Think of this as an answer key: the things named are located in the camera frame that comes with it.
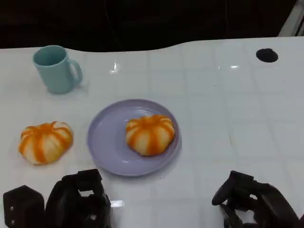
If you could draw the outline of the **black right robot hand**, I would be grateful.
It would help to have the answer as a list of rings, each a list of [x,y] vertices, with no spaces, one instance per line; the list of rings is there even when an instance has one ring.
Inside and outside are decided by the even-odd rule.
[[[231,171],[217,190],[212,205],[219,206],[225,228],[302,228],[299,218],[282,193],[268,183],[260,183],[253,176]],[[244,223],[236,211],[252,211],[254,223]]]

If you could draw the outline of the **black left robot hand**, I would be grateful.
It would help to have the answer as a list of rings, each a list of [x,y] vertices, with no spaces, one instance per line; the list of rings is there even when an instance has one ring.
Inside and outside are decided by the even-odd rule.
[[[47,228],[110,228],[111,203],[98,169],[66,175],[48,198]]]

